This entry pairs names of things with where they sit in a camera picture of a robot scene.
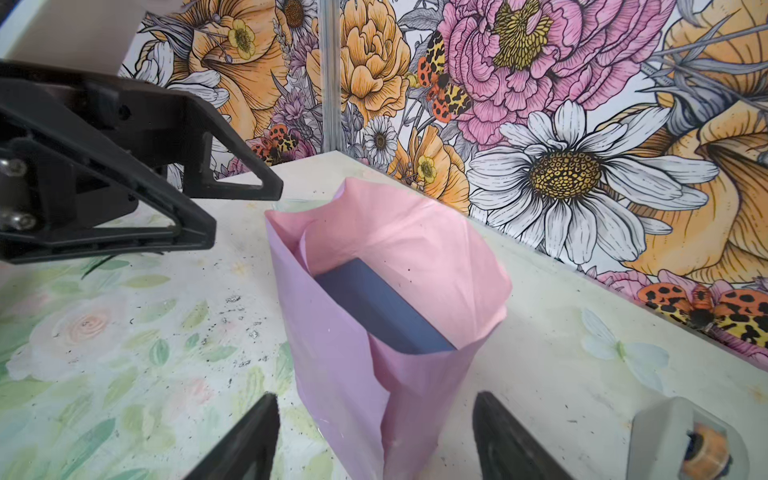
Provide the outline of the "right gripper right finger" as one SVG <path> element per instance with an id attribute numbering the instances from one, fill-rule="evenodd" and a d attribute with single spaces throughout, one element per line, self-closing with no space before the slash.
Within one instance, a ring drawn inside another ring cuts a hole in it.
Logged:
<path id="1" fill-rule="evenodd" d="M 572 479 L 490 391 L 477 394 L 472 427 L 483 480 Z"/>

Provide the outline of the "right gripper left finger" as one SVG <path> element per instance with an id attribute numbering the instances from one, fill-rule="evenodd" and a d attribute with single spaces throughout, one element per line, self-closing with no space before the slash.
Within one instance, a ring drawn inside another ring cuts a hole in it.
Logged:
<path id="1" fill-rule="evenodd" d="M 185 479 L 269 480 L 279 429 L 278 399 L 267 392 Z"/>

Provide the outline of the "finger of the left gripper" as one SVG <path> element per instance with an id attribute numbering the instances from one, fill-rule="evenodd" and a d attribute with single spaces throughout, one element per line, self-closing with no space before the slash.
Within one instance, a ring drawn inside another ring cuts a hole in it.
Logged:
<path id="1" fill-rule="evenodd" d="M 197 95 L 107 77 L 89 81 L 89 106 L 101 132 L 146 166 L 180 166 L 181 189 L 191 198 L 278 200 L 282 196 L 282 179 L 211 103 Z M 226 159 L 237 161 L 258 182 L 224 181 L 216 163 Z"/>
<path id="2" fill-rule="evenodd" d="M 216 109 L 117 77 L 1 81 L 1 258 L 210 249 Z"/>

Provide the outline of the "pink wrapping paper sheet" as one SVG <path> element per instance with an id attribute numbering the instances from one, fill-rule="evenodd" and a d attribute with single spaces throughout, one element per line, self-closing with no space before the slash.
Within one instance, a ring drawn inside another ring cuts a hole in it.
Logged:
<path id="1" fill-rule="evenodd" d="M 353 479 L 413 479 L 511 281 L 457 211 L 348 178 L 265 215 L 299 396 Z"/>

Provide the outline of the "navy blue gift box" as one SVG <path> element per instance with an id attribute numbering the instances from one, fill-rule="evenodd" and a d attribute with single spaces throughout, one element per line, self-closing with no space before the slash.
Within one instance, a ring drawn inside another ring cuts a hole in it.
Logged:
<path id="1" fill-rule="evenodd" d="M 315 280 L 369 334 L 397 352 L 424 355 L 455 349 L 359 258 L 323 273 Z"/>

